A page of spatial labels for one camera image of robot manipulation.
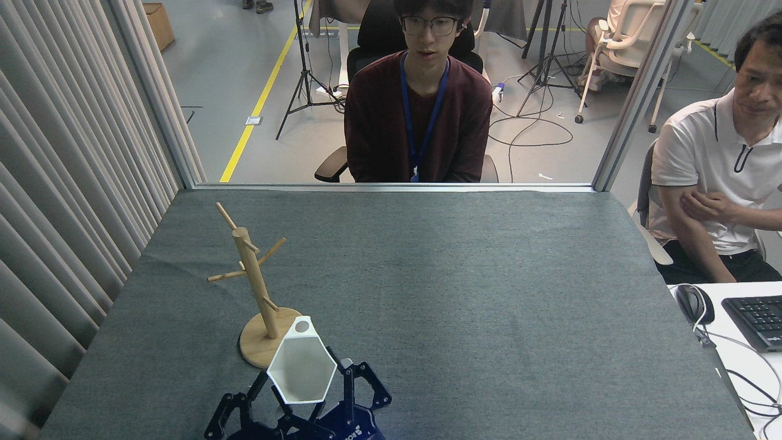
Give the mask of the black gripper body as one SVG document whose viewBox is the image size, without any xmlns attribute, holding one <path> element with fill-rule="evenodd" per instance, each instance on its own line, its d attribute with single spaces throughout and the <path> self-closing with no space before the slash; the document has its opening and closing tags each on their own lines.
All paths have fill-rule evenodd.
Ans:
<svg viewBox="0 0 782 440">
<path fill-rule="evenodd" d="M 315 424 L 334 433 L 333 439 L 386 439 L 375 423 L 374 412 L 364 406 L 335 406 L 316 418 Z"/>
</svg>

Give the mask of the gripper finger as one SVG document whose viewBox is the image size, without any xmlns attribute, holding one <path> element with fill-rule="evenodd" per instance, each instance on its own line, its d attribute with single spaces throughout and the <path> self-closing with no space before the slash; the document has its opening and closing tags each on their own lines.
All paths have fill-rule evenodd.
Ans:
<svg viewBox="0 0 782 440">
<path fill-rule="evenodd" d="M 331 347 L 327 347 L 330 356 L 337 362 L 338 371 L 343 376 L 343 399 L 327 413 L 328 424 L 358 424 L 361 422 L 374 423 L 374 411 L 385 408 L 391 404 L 393 398 L 382 381 L 367 362 L 356 365 L 351 361 L 344 363 L 338 360 Z M 355 381 L 363 378 L 373 390 L 371 406 L 361 406 L 356 403 L 354 388 Z"/>
<path fill-rule="evenodd" d="M 225 437 L 225 426 L 235 409 L 239 411 L 240 428 L 229 439 L 293 439 L 291 429 L 296 428 L 303 435 L 318 437 L 318 426 L 311 420 L 297 417 L 290 407 L 282 404 L 283 416 L 274 428 L 256 422 L 252 418 L 252 402 L 255 401 L 269 376 L 266 370 L 261 370 L 247 393 L 226 393 L 219 401 L 217 409 L 205 430 L 206 439 L 222 439 Z"/>
</svg>

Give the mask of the person's left hand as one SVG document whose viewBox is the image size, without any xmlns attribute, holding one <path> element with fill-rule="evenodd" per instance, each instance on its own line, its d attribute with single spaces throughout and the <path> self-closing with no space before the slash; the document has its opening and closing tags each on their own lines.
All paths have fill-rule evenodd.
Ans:
<svg viewBox="0 0 782 440">
<path fill-rule="evenodd" d="M 735 222 L 743 209 L 722 192 L 690 191 L 682 193 L 679 200 L 685 215 L 698 222 Z"/>
</svg>

